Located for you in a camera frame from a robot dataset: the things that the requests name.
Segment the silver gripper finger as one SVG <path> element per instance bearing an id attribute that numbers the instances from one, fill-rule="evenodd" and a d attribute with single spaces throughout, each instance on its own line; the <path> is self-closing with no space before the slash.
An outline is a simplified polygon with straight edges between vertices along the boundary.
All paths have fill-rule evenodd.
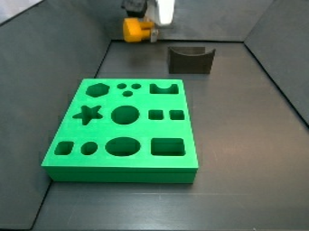
<path id="1" fill-rule="evenodd" d="M 158 30 L 156 28 L 152 29 L 152 36 L 150 36 L 150 41 L 157 42 L 158 38 Z"/>

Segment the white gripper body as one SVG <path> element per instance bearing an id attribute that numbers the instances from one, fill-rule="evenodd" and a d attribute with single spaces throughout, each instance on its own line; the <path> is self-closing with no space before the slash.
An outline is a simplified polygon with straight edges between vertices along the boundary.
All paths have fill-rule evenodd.
<path id="1" fill-rule="evenodd" d="M 129 17 L 148 18 L 158 26 L 173 23 L 176 0 L 122 0 L 121 8 Z"/>

